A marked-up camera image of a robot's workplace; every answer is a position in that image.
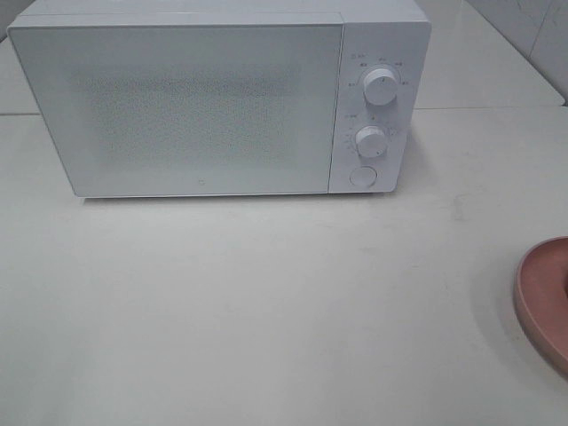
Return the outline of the round white door button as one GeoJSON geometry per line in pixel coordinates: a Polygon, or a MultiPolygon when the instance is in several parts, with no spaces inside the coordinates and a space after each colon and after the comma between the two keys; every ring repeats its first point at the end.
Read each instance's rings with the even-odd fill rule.
{"type": "Polygon", "coordinates": [[[350,181],[353,185],[358,187],[368,188],[375,184],[377,179],[377,172],[374,168],[363,166],[356,168],[350,174],[350,181]]]}

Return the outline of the pink round plate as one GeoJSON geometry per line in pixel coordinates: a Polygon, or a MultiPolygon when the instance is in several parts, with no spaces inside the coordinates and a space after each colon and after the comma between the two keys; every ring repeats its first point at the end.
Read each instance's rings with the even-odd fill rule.
{"type": "Polygon", "coordinates": [[[517,319],[536,350],[567,374],[567,238],[556,237],[529,249],[517,267],[517,319]]]}

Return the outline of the white microwave door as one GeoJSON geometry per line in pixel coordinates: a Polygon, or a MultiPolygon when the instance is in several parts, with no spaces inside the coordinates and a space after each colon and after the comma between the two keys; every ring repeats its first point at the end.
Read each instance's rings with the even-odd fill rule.
{"type": "Polygon", "coordinates": [[[324,193],[342,28],[17,28],[84,198],[324,193]]]}

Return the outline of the lower white timer knob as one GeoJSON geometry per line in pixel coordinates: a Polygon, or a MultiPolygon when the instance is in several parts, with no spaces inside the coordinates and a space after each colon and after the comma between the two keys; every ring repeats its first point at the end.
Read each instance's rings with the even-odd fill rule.
{"type": "Polygon", "coordinates": [[[375,158],[386,151],[388,137],[382,128],[367,126],[356,133],[355,145],[361,157],[375,158]]]}

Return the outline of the white microwave oven body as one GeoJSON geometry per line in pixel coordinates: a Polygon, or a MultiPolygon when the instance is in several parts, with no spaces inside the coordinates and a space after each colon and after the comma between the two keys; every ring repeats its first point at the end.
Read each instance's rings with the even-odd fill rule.
{"type": "Polygon", "coordinates": [[[397,185],[431,33],[428,18],[413,1],[36,1],[14,20],[7,34],[12,42],[11,32],[17,28],[323,25],[343,30],[324,193],[390,192],[397,185]],[[372,106],[365,100],[362,78],[380,65],[397,71],[400,83],[391,103],[372,106]],[[357,151],[355,135],[367,126],[380,127],[387,134],[388,147],[379,157],[363,158],[357,151]],[[375,184],[368,188],[350,181],[350,174],[363,166],[377,172],[375,184]]]}

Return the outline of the upper white power knob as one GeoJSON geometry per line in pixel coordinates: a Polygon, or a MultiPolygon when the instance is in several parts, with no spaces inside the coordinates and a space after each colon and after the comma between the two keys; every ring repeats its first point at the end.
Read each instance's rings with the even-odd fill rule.
{"type": "Polygon", "coordinates": [[[397,97],[400,77],[392,67],[380,65],[362,78],[363,94],[368,104],[382,107],[397,97]]]}

